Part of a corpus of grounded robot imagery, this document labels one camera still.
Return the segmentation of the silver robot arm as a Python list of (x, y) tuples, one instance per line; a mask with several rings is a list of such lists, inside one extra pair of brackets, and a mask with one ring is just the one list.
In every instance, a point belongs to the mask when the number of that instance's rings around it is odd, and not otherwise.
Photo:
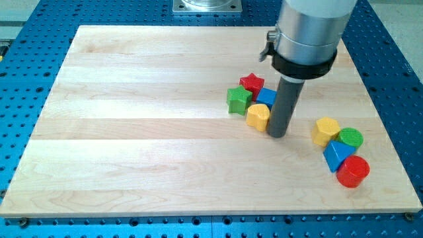
[(275, 29), (268, 31), (259, 61), (299, 80), (326, 75), (356, 0), (283, 0)]

